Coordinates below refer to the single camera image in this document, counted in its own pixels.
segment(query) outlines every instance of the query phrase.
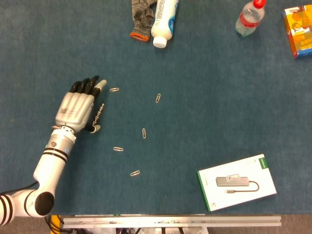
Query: box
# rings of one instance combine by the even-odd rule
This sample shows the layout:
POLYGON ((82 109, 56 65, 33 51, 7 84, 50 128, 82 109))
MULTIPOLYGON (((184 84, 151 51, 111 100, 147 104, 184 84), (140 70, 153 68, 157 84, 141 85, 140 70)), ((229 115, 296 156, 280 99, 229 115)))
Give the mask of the box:
POLYGON ((312 54, 312 5, 297 6, 282 12, 292 56, 312 54))
POLYGON ((264 155, 197 172, 209 211, 276 194, 264 155))

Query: silver paper clip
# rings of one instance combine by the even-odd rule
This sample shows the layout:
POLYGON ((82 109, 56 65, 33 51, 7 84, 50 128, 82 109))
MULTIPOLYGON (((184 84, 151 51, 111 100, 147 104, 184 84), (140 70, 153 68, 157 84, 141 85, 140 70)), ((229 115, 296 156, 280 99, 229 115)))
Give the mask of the silver paper clip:
POLYGON ((110 89, 109 91, 110 91, 110 92, 117 92, 117 91, 119 91, 119 88, 112 88, 112 89, 110 89))
POLYGON ((132 173, 130 174, 130 176, 136 176, 136 175, 138 175, 138 174, 140 174, 140 171, 139 171, 139 170, 137 170, 137 171, 135 171, 135 172, 132 172, 132 173))
POLYGON ((115 150, 115 151, 119 151, 119 152, 122 152, 122 151, 123 151, 123 149, 120 148, 120 147, 114 147, 114 150, 115 150))
POLYGON ((157 94, 156 103, 159 103, 161 94, 157 94))
POLYGON ((143 136, 143 139, 146 138, 146 130, 145 130, 145 128, 142 128, 142 136, 143 136))

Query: robotic hand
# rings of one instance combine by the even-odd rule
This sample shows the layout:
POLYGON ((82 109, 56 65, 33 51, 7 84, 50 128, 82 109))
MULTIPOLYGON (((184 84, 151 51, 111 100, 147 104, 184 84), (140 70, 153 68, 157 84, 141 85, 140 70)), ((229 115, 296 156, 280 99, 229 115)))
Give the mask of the robotic hand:
POLYGON ((56 115, 56 126, 35 169, 34 178, 39 182, 37 190, 22 190, 13 195, 0 194, 0 226, 15 216, 44 217, 54 205, 55 188, 75 143, 75 133, 85 129, 91 133, 99 125, 88 123, 93 103, 106 80, 95 85, 99 76, 73 84, 64 96, 56 115))

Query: green stripe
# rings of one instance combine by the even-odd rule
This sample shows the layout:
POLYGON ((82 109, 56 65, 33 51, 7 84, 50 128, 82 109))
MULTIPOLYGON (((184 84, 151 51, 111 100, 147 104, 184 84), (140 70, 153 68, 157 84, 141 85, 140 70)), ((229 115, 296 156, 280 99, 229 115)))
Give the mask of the green stripe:
POLYGON ((267 161, 266 161, 265 157, 259 158, 259 162, 260 162, 260 165, 261 165, 262 169, 268 168, 268 164, 267 164, 267 161))
POLYGON ((207 200, 207 197, 206 197, 205 189, 204 189, 203 183, 201 181, 199 172, 197 172, 197 175, 198 175, 198 179, 199 179, 199 182, 200 182, 201 189, 203 190, 203 195, 204 195, 204 198, 205 198, 205 201, 206 201, 207 209, 208 209, 208 211, 210 211, 209 203, 208 203, 208 200, 207 200))

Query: orange box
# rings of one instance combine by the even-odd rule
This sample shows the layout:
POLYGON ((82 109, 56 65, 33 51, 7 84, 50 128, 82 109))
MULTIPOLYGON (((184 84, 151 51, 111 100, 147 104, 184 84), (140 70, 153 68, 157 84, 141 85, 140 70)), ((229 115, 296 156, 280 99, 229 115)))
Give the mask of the orange box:
POLYGON ((282 16, 292 56, 312 55, 312 5, 285 9, 282 16))

